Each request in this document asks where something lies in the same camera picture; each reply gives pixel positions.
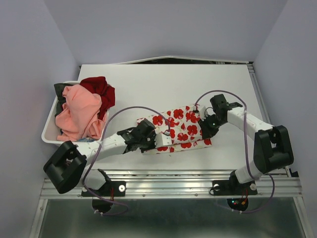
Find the red poppy print skirt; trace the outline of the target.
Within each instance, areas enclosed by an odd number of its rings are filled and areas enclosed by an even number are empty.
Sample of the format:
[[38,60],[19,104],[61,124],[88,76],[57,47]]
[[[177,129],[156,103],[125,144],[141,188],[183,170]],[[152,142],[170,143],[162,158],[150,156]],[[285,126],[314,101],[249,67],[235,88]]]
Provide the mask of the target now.
[[169,127],[171,145],[148,150],[144,154],[174,153],[187,150],[212,147],[210,138],[203,139],[202,129],[198,124],[200,114],[194,112],[193,105],[170,109],[161,115],[145,117],[156,127],[157,133],[165,132]]

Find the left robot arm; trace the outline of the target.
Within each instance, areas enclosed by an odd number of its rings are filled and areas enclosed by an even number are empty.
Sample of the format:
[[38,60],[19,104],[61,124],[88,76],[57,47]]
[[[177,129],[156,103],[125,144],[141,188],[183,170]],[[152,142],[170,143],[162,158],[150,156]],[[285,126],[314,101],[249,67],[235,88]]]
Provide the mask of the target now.
[[45,163],[43,170],[58,193],[64,194],[82,183],[93,161],[137,149],[142,152],[152,149],[155,147],[155,138],[155,126],[144,119],[136,127],[119,131],[102,142],[75,145],[66,141]]

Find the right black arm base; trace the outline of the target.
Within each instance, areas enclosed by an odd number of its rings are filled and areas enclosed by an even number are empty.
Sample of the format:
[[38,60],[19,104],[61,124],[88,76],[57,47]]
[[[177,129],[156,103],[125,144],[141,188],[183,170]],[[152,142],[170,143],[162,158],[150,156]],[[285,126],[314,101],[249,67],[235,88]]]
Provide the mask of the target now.
[[233,184],[229,180],[213,180],[209,190],[213,196],[242,196],[257,195],[257,187],[254,181],[244,184]]

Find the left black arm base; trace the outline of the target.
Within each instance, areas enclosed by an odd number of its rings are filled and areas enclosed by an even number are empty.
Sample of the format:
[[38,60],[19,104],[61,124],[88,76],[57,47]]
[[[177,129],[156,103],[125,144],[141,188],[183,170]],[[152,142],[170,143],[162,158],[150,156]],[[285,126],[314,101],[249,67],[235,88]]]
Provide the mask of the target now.
[[93,197],[94,194],[102,197],[124,197],[126,193],[126,181],[112,180],[101,169],[89,172],[85,183],[92,193],[83,187],[81,192],[83,197]]

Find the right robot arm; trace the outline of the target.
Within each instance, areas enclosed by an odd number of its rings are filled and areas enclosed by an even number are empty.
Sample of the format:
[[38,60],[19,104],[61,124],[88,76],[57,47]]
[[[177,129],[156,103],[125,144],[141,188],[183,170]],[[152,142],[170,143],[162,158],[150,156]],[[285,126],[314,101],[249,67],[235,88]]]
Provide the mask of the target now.
[[243,131],[244,140],[254,142],[253,159],[246,160],[246,165],[233,171],[220,188],[228,188],[233,193],[240,193],[251,182],[271,171],[293,164],[294,156],[289,133],[286,127],[273,126],[247,112],[243,102],[229,103],[223,94],[210,99],[213,114],[200,110],[198,124],[202,138],[214,137],[226,123]]

